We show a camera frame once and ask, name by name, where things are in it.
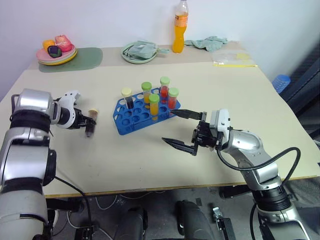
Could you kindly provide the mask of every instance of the clear plastic packet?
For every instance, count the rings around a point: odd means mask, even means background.
[[[258,67],[250,54],[242,49],[220,49],[212,53],[215,67]]]

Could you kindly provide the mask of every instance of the wire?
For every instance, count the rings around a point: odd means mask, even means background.
[[[293,171],[296,169],[296,166],[298,165],[298,162],[300,160],[300,156],[301,156],[301,151],[299,148],[293,146],[293,147],[289,147],[285,150],[283,150],[282,152],[280,152],[279,154],[275,155],[274,157],[272,157],[271,159],[269,159],[268,161],[262,163],[262,164],[259,164],[257,166],[252,166],[252,167],[237,167],[237,166],[234,166],[232,164],[230,164],[229,162],[227,162],[224,157],[221,155],[221,151],[220,149],[217,149],[216,150],[216,153],[218,154],[218,157],[220,158],[221,162],[223,162],[225,165],[227,165],[229,168],[233,169],[233,170],[237,170],[237,171],[253,171],[253,170],[257,170],[257,169],[261,169],[261,168],[264,168],[265,166],[273,163],[274,161],[278,160],[279,158],[281,158],[282,156],[286,155],[287,153],[291,152],[291,151],[296,151],[296,157],[295,157],[295,160],[294,160],[294,164],[293,164],[293,167],[288,176],[287,177],[291,177]]]
[[[68,223],[68,219],[65,220],[65,223],[64,223],[64,225],[63,225],[63,227],[62,227],[62,229],[60,231],[58,231],[55,234],[52,233],[52,237],[55,237],[55,236],[59,235],[65,229],[65,227],[67,226],[67,223]]]
[[[89,205],[88,198],[87,198],[87,196],[85,195],[85,193],[84,193],[83,191],[81,191],[79,188],[77,188],[77,187],[75,187],[74,185],[72,185],[71,183],[69,183],[69,182],[61,179],[60,177],[55,176],[54,178],[57,179],[57,180],[59,180],[60,182],[62,182],[62,183],[64,183],[64,184],[68,185],[69,187],[73,188],[74,190],[78,191],[78,192],[83,196],[83,198],[84,198],[84,200],[85,200],[85,203],[86,203],[86,208],[87,208],[87,211],[88,211],[88,226],[91,227],[91,226],[92,226],[92,222],[91,222],[91,210],[90,210],[90,205]],[[66,216],[67,216],[67,219],[68,219],[68,221],[69,221],[69,224],[71,225],[71,222],[70,222],[70,220],[69,220],[68,213],[67,213]]]
[[[297,148],[296,150],[296,158],[294,160],[294,163],[290,169],[290,171],[288,172],[287,176],[285,177],[285,179],[282,181],[282,185],[285,185],[289,179],[291,178],[292,174],[294,173],[298,163],[299,163],[299,160],[300,160],[300,156],[301,156],[301,152],[299,150],[299,148]]]
[[[11,96],[11,111],[12,111],[12,114],[14,113],[15,108],[16,108],[15,98],[16,98],[16,97],[19,97],[19,96],[20,96],[20,94],[13,94],[13,95]]]
[[[250,212],[250,220],[249,220],[249,224],[250,224],[250,233],[251,233],[251,238],[252,240],[256,240],[255,237],[255,232],[254,232],[254,213],[256,210],[256,206],[257,204],[253,204],[252,208],[251,208],[251,212]]]
[[[73,225],[73,223],[70,220],[70,216],[69,216],[69,212],[66,212],[66,219],[67,221],[65,222],[66,224],[69,223],[71,227],[73,227],[74,229],[81,229],[81,227],[79,226],[75,226]],[[105,231],[103,230],[101,227],[98,228],[101,232],[103,232],[109,239],[113,240],[113,238]]]
[[[99,209],[101,209],[101,210],[107,210],[107,209],[111,208],[111,207],[115,204],[115,202],[116,202],[116,200],[117,200],[117,197],[118,197],[118,196],[115,195],[115,198],[114,198],[113,202],[112,202],[109,206],[107,206],[107,207],[102,207],[102,206],[100,206],[97,196],[95,197],[95,201],[96,201],[96,204],[98,205],[98,208],[99,208]]]
[[[68,211],[66,212],[66,219],[67,219],[67,222],[70,224],[70,226],[73,227],[74,229],[80,229],[81,228],[79,226],[73,225],[73,223],[70,220],[70,216],[69,216],[69,212]]]
[[[262,226],[263,224],[262,224],[261,216],[260,216],[259,212],[258,212],[258,221],[259,221],[260,226]]]
[[[154,193],[157,193],[157,194],[163,194],[165,191],[155,191]],[[143,197],[149,195],[149,194],[152,194],[153,191],[150,191],[150,192],[147,192],[145,194],[143,194],[142,196],[138,196],[138,197],[129,197],[129,196],[124,196],[122,194],[120,194],[121,197],[123,197],[124,199],[131,199],[131,200],[135,200],[135,199],[142,199]]]
[[[132,199],[132,200],[134,200],[134,199],[142,199],[143,197],[145,197],[145,196],[147,196],[147,195],[149,195],[149,194],[152,194],[152,191],[147,192],[147,193],[143,194],[142,196],[138,196],[138,197],[129,197],[129,196],[124,196],[124,195],[122,195],[122,194],[120,194],[120,196],[121,196],[122,198],[124,198],[124,199]]]
[[[104,235],[106,235],[109,239],[114,240],[114,239],[113,239],[105,230],[103,230],[101,227],[99,227],[99,230],[100,230],[101,232],[103,232]]]

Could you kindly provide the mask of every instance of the toy fruit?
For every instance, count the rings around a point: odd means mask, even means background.
[[[48,51],[48,47],[49,46],[55,46],[55,45],[56,45],[56,43],[52,39],[44,40],[43,43],[42,43],[43,49],[45,51]]]
[[[49,46],[48,54],[55,59],[62,56],[62,51],[58,46]]]
[[[61,49],[62,52],[68,52],[72,49],[72,43],[66,35],[56,36],[55,44]]]

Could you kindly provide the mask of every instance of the metal bracket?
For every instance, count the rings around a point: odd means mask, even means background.
[[[228,217],[224,217],[218,206],[214,207],[212,210],[217,228],[219,231],[223,231],[224,239],[236,240],[235,231],[232,227],[231,219]]]

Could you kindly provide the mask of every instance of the table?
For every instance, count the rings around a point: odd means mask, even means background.
[[[33,62],[0,103],[0,136],[10,126],[11,95],[30,88],[51,92],[57,98],[69,90],[79,90],[77,108],[84,114],[91,108],[99,109],[94,137],[86,138],[84,129],[52,126],[50,148],[57,152],[57,176],[85,193],[243,184],[240,172],[225,166],[208,148],[199,148],[197,156],[192,156],[162,141],[161,137],[167,137],[191,144],[198,124],[195,120],[173,117],[124,136],[118,134],[112,115],[121,88],[130,87],[139,93],[142,82],[157,87],[160,77],[168,76],[170,86],[180,90],[182,109],[206,111],[209,121],[212,110],[227,108],[231,125],[260,136],[270,156],[288,147],[300,148],[301,159],[292,178],[320,175],[319,149],[258,67],[214,67],[210,53],[191,47],[182,54],[170,53],[147,64],[133,65],[121,59],[119,50],[104,49],[101,65],[83,71],[43,73]],[[277,161],[282,178],[295,154]],[[57,180],[44,187],[44,193],[48,198],[78,196]]]

